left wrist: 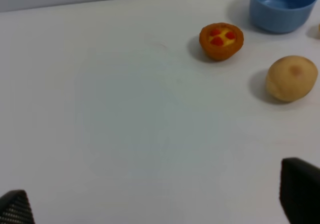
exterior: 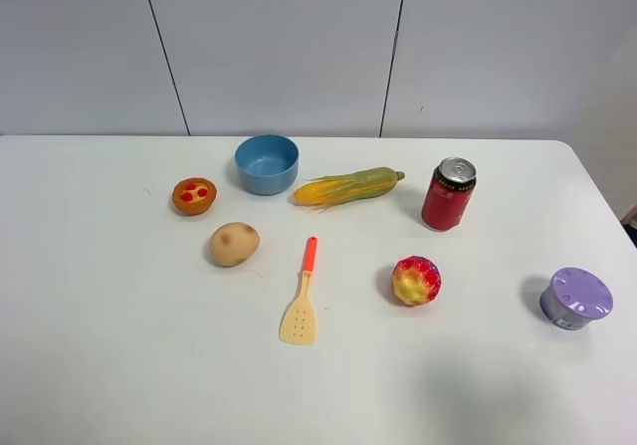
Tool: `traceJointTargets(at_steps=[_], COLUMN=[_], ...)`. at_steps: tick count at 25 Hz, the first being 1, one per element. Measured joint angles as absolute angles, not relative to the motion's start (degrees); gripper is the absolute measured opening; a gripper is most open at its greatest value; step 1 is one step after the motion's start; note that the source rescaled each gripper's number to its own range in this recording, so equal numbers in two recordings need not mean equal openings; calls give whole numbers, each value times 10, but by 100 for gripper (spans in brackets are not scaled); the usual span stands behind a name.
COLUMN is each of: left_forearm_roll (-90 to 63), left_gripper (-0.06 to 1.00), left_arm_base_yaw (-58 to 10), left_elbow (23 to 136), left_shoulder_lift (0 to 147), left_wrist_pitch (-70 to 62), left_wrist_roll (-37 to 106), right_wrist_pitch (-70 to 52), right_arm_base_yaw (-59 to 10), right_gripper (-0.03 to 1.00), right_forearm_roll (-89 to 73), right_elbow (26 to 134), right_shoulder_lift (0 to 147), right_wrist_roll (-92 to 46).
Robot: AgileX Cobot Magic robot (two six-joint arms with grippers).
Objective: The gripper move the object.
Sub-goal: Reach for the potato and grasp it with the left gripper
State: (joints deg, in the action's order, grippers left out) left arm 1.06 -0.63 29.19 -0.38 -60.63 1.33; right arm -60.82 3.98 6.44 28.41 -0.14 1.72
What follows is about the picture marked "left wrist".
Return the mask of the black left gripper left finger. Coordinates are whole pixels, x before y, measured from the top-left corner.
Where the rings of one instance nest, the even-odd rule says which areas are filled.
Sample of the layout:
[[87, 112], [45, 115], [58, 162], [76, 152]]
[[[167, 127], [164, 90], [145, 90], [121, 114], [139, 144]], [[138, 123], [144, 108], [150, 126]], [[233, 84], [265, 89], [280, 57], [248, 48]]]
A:
[[11, 190], [0, 198], [0, 224], [35, 224], [25, 190]]

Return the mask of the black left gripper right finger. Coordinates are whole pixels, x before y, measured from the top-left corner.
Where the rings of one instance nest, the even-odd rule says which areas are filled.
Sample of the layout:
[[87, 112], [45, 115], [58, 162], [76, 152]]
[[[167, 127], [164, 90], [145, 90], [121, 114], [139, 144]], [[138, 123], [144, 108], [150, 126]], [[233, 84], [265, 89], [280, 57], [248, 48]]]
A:
[[279, 200], [289, 223], [319, 223], [319, 168], [299, 158], [281, 162]]

